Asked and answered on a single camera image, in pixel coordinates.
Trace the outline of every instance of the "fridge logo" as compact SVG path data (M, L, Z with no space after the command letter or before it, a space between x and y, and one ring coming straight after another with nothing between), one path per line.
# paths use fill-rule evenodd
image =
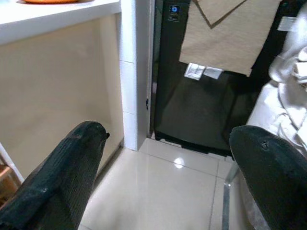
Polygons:
M173 22L179 22L179 13L180 13L180 6L170 5L168 19Z

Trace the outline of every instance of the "white countertop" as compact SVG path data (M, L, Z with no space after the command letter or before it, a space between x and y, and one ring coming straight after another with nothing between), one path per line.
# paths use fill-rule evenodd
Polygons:
M0 45L120 11L120 0L80 0L68 4L0 0Z

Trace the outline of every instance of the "beige cloth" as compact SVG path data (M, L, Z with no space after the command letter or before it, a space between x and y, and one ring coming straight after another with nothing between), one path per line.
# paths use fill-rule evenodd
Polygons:
M180 61L249 75L280 0L191 2Z

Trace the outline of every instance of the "tile floor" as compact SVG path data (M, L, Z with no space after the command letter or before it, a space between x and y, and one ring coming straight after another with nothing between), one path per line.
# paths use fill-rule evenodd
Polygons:
M93 192L79 230L221 230L223 183L232 163L146 139L120 149ZM230 230L253 229L231 189Z

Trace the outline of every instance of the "orange plate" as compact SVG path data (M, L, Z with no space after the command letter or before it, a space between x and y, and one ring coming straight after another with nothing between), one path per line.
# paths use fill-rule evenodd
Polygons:
M24 0L24 1L36 4L58 4L58 3L76 2L77 0Z

